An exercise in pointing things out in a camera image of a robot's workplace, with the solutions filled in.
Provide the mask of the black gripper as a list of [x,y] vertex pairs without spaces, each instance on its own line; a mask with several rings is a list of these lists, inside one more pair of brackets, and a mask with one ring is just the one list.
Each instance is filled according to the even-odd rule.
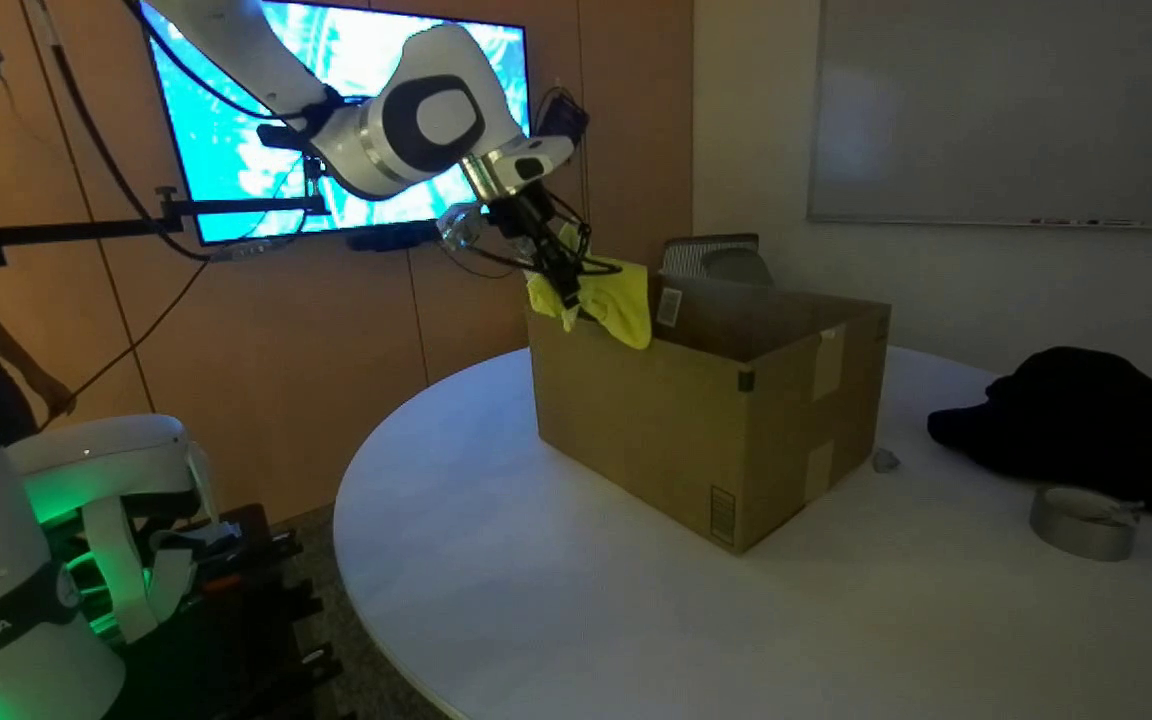
[[490,222],[526,246],[526,268],[542,272],[558,302],[572,307],[579,302],[585,258],[577,252],[579,223],[570,222],[544,183],[528,183],[517,196],[491,200]]

